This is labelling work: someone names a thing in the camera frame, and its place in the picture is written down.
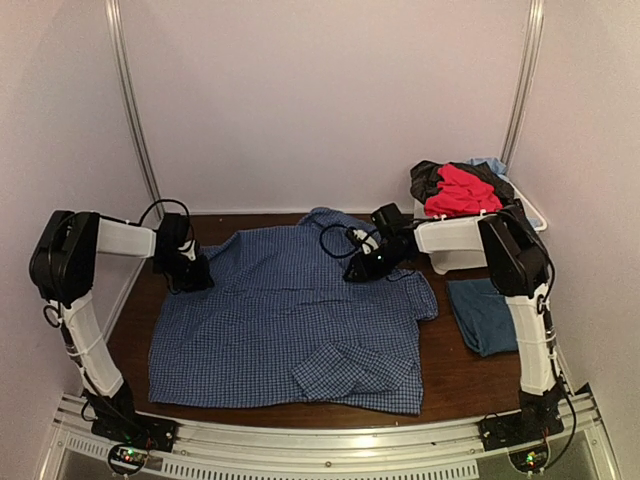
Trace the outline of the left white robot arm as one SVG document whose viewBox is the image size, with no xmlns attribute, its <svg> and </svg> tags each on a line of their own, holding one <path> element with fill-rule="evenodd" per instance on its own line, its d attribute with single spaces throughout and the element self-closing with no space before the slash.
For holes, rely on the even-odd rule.
<svg viewBox="0 0 640 480">
<path fill-rule="evenodd" d="M 153 271 L 177 293 L 207 290 L 214 281 L 187 213 L 167 213 L 156 228 L 94 211 L 52 213 L 30 259 L 29 275 L 46 302 L 44 311 L 54 314 L 54 326 L 63 334 L 84 387 L 113 399 L 125 390 L 125 380 L 93 307 L 100 254 L 151 260 Z"/>
</svg>

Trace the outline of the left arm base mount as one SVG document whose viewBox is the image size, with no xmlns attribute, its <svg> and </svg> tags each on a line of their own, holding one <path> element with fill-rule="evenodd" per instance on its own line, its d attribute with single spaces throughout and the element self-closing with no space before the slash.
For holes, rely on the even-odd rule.
<svg viewBox="0 0 640 480">
<path fill-rule="evenodd" d="M 177 423 L 138 413 L 127 384 L 113 397 L 96 395 L 88 389 L 83 394 L 94 412 L 91 426 L 94 435 L 138 449 L 173 450 Z"/>
</svg>

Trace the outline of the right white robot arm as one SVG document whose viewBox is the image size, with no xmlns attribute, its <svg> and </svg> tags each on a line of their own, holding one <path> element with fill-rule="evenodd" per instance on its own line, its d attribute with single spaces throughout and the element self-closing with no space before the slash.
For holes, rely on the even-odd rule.
<svg viewBox="0 0 640 480">
<path fill-rule="evenodd" d="M 389 275 L 418 254 L 431 258 L 452 254 L 449 270 L 465 269 L 462 253 L 483 256 L 490 280 L 506 298 L 513 318 L 521 363 L 520 398 L 524 402 L 562 397 L 556 340 L 549 307 L 555 277 L 548 251 L 517 200 L 497 212 L 446 220 L 411 222 L 396 204 L 376 210 L 371 219 L 381 241 L 363 245 L 343 274 L 347 282 L 364 283 Z"/>
</svg>

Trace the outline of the blue checkered shirt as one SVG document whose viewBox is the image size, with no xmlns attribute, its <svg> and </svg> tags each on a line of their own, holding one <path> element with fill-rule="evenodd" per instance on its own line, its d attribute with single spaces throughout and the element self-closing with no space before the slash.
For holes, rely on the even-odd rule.
<svg viewBox="0 0 640 480">
<path fill-rule="evenodd" d="M 321 207 L 293 226 L 241 230 L 205 248 L 215 285 L 166 298 L 149 351 L 149 399 L 419 414 L 419 325 L 436 318 L 435 294 L 406 270 L 346 282 L 348 227 L 366 223 Z"/>
</svg>

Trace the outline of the blue polo shirt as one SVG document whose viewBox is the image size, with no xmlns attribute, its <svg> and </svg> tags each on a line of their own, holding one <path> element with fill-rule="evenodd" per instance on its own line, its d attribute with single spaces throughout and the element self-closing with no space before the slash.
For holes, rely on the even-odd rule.
<svg viewBox="0 0 640 480">
<path fill-rule="evenodd" d="M 512 315 L 490 279 L 447 281 L 446 292 L 470 350 L 481 357 L 518 351 Z"/>
</svg>

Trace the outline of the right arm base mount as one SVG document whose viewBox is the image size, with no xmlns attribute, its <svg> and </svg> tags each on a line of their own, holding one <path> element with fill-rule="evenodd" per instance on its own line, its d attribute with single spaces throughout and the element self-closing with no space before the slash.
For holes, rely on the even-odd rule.
<svg viewBox="0 0 640 480">
<path fill-rule="evenodd" d="M 554 388 L 542 396 L 519 392 L 520 409 L 515 413 L 490 413 L 478 422 L 485 451 L 543 440 L 564 431 L 558 405 L 564 395 Z"/>
</svg>

